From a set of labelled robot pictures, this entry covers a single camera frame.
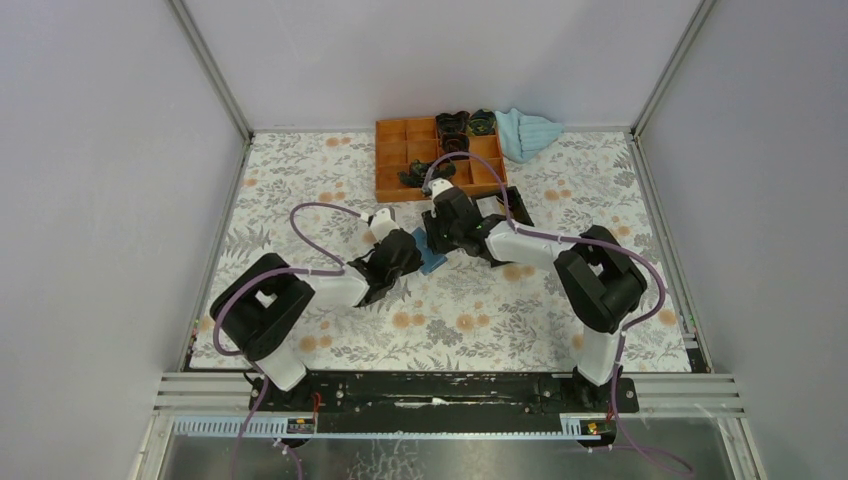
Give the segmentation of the blue leather card holder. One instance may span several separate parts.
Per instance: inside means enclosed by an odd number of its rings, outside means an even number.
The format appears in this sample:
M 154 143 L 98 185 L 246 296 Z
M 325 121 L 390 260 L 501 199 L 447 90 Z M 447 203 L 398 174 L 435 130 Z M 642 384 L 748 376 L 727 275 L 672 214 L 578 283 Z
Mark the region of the blue leather card holder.
M 437 253 L 428 246 L 427 233 L 422 227 L 416 228 L 412 236 L 421 256 L 422 265 L 419 272 L 422 275 L 432 274 L 447 262 L 445 254 Z

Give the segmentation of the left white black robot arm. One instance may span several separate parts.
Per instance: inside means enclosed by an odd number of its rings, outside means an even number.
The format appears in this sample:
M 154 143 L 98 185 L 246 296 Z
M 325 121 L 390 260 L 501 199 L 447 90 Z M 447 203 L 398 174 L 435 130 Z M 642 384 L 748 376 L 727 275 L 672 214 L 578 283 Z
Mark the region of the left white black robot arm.
M 295 268 L 276 253 L 260 257 L 212 303 L 213 342 L 225 333 L 273 383 L 272 398 L 288 411 L 309 401 L 307 367 L 283 345 L 311 305 L 361 308 L 382 300 L 398 280 L 423 265 L 414 236 L 393 229 L 367 254 L 339 271 Z

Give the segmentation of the orange compartment tray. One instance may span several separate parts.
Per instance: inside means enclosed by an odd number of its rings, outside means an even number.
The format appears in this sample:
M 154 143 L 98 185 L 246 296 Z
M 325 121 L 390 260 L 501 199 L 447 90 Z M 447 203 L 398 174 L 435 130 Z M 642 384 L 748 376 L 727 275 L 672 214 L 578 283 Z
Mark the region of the orange compartment tray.
M 380 203 L 420 201 L 421 188 L 400 184 L 397 173 L 414 160 L 437 162 L 451 160 L 456 174 L 449 180 L 469 195 L 491 192 L 497 182 L 507 183 L 505 160 L 498 133 L 469 136 L 469 158 L 452 160 L 443 155 L 436 132 L 435 116 L 385 119 L 376 122 L 376 200 Z

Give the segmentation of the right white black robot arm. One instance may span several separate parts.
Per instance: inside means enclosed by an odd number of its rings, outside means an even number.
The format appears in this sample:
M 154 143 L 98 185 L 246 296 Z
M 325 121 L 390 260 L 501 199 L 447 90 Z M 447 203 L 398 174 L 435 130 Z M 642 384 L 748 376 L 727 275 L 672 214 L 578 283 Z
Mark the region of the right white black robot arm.
M 584 326 L 584 347 L 576 361 L 575 402 L 597 412 L 613 398 L 610 380 L 621 322 L 636 310 L 647 281 L 610 232 L 594 225 L 575 240 L 511 223 L 500 214 L 484 216 L 457 187 L 431 196 L 422 215 L 428 246 L 438 253 L 462 250 L 491 266 L 531 266 L 555 275 L 576 317 Z

